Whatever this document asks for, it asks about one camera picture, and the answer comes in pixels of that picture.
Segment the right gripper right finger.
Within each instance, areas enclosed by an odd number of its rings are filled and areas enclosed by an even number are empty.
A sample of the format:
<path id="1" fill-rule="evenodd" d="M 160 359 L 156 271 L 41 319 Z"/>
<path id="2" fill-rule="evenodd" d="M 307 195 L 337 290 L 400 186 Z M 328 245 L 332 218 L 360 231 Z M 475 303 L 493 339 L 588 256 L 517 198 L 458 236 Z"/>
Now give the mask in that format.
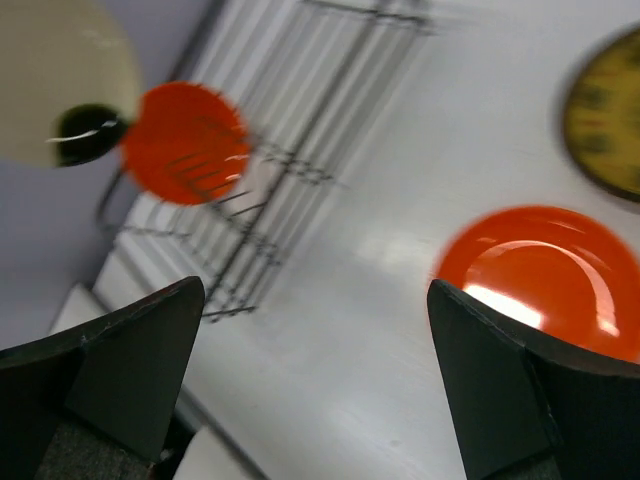
<path id="1" fill-rule="evenodd" d="M 426 303 L 467 478 L 638 478 L 638 365 L 556 339 L 443 280 Z"/>

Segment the yellow patterned plate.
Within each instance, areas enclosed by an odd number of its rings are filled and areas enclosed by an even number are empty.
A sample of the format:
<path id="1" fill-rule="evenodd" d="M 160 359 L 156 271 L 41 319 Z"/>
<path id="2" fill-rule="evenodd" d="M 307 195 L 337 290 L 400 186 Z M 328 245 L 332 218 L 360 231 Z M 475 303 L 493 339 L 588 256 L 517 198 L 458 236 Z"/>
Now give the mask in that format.
<path id="1" fill-rule="evenodd" d="M 573 165 L 602 190 L 639 201 L 639 24 L 585 55 L 561 102 L 561 143 Z"/>

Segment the cream floral bowl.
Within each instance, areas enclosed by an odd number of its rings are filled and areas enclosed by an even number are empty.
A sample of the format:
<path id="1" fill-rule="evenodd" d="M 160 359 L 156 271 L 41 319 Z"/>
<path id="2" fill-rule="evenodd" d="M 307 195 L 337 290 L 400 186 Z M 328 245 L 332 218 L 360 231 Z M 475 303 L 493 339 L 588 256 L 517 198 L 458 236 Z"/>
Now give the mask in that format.
<path id="1" fill-rule="evenodd" d="M 2 2 L 2 159 L 92 162 L 137 121 L 142 92 L 129 39 L 98 2 Z"/>

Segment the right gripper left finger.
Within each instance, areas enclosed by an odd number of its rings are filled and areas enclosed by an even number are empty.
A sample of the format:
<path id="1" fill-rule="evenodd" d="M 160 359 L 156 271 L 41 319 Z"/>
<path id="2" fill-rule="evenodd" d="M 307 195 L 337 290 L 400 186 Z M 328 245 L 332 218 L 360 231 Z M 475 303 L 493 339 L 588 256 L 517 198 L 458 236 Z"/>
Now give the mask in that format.
<path id="1" fill-rule="evenodd" d="M 4 479 L 147 479 L 159 461 L 205 303 L 184 278 L 1 353 Z"/>

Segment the orange plate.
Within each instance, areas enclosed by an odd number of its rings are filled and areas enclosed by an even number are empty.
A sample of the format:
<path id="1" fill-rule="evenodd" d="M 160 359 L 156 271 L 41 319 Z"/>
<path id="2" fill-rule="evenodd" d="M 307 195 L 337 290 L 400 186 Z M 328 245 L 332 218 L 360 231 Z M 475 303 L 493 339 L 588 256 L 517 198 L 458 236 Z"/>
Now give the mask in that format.
<path id="1" fill-rule="evenodd" d="M 639 258 L 586 215 L 544 205 L 493 211 L 447 242 L 432 275 L 567 343 L 639 360 Z"/>
<path id="2" fill-rule="evenodd" d="M 124 169 L 141 189 L 193 206 L 225 197 L 242 178 L 249 131 L 221 92 L 169 82 L 144 94 L 140 117 L 121 150 Z"/>

